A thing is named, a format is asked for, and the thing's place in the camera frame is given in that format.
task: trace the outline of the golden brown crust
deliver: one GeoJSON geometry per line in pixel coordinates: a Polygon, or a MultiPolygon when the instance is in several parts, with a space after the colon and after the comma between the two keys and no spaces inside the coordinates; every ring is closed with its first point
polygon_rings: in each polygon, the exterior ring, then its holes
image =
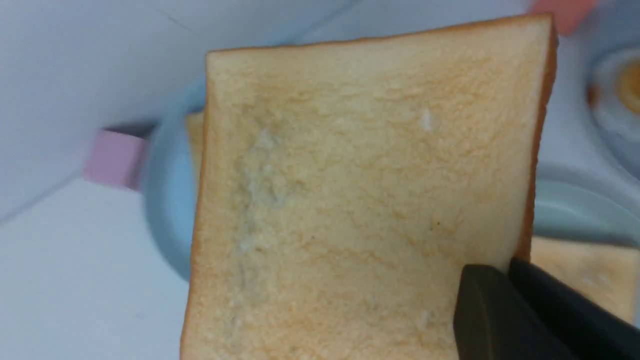
{"type": "Polygon", "coordinates": [[[552,32],[549,39],[549,48],[547,50],[547,64],[545,65],[545,77],[542,82],[542,92],[540,95],[540,110],[538,112],[538,122],[536,123],[536,132],[533,140],[533,150],[531,151],[531,182],[529,183],[529,194],[527,196],[527,207],[525,209],[524,219],[522,220],[522,234],[520,235],[520,243],[516,249],[514,257],[529,261],[531,259],[531,238],[533,236],[533,218],[534,204],[536,199],[536,168],[538,166],[538,151],[540,149],[540,140],[542,137],[542,127],[547,116],[547,103],[551,98],[551,90],[556,80],[557,68],[557,47],[558,37],[553,20],[551,19],[552,32]]]}
{"type": "MultiPolygon", "coordinates": [[[[207,93],[209,93],[210,91],[213,91],[212,86],[210,85],[211,81],[209,79],[207,79],[207,93]]],[[[211,142],[208,139],[208,134],[209,134],[209,126],[211,121],[209,120],[211,114],[210,114],[210,106],[209,103],[211,101],[212,97],[207,96],[206,100],[205,100],[205,108],[204,108],[204,123],[202,126],[202,164],[206,164],[207,163],[207,148],[209,146],[215,146],[215,144],[217,144],[218,142],[211,142]]],[[[200,212],[200,208],[203,206],[202,204],[202,187],[203,187],[203,183],[204,183],[204,179],[205,179],[205,173],[211,171],[209,167],[205,167],[205,166],[201,166],[200,168],[200,174],[199,174],[199,181],[198,181],[198,193],[197,193],[197,197],[196,197],[196,214],[198,212],[200,212]]],[[[191,242],[191,278],[189,280],[190,284],[192,283],[192,279],[197,278],[197,272],[198,272],[198,268],[197,266],[193,266],[194,264],[194,258],[195,256],[198,255],[198,253],[200,252],[200,248],[201,248],[201,243],[199,241],[196,240],[196,236],[199,232],[199,230],[202,228],[202,218],[196,216],[195,218],[195,223],[193,226],[193,239],[191,242]]],[[[194,296],[192,296],[192,293],[194,292],[195,287],[194,286],[189,286],[189,295],[187,298],[187,306],[185,309],[185,314],[184,314],[184,323],[182,325],[182,335],[180,337],[180,358],[183,359],[185,358],[185,340],[187,338],[187,333],[186,331],[184,331],[184,329],[187,329],[189,327],[189,319],[192,319],[193,316],[190,316],[191,311],[193,310],[193,306],[191,306],[191,303],[194,301],[194,296]]]]}

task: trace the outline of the plate with bread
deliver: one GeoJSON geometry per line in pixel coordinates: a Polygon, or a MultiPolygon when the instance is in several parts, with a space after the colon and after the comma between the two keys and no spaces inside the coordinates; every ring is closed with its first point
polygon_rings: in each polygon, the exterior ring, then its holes
{"type": "Polygon", "coordinates": [[[456,359],[463,267],[513,258],[634,323],[640,221],[536,179],[556,47],[542,14],[209,53],[143,185],[181,359],[456,359]]]}

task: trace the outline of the light blue plate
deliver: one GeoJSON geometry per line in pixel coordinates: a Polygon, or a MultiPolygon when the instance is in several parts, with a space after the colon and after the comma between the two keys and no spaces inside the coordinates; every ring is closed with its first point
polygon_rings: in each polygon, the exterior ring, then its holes
{"type": "Polygon", "coordinates": [[[164,259],[185,280],[189,279],[196,189],[184,117],[204,108],[205,87],[203,77],[154,131],[141,184],[151,235],[164,259]]]}
{"type": "MultiPolygon", "coordinates": [[[[154,133],[143,178],[144,207],[157,248],[189,279],[195,180],[185,116],[201,110],[205,80],[194,84],[154,133]]],[[[536,234],[608,243],[638,244],[640,220],[608,198],[559,181],[538,179],[536,234]]]]}

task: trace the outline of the toasted bread surface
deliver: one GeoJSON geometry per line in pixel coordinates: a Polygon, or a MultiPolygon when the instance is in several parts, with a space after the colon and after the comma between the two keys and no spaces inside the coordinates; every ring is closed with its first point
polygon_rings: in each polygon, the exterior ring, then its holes
{"type": "Polygon", "coordinates": [[[456,359],[462,267],[529,257],[548,15],[207,57],[181,358],[456,359]]]}

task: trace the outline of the white table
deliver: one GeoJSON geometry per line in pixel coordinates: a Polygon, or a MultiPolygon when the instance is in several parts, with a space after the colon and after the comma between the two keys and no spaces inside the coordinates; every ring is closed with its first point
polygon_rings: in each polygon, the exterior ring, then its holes
{"type": "Polygon", "coordinates": [[[0,358],[176,360],[187,290],[140,194],[72,181],[0,227],[0,358]]]}

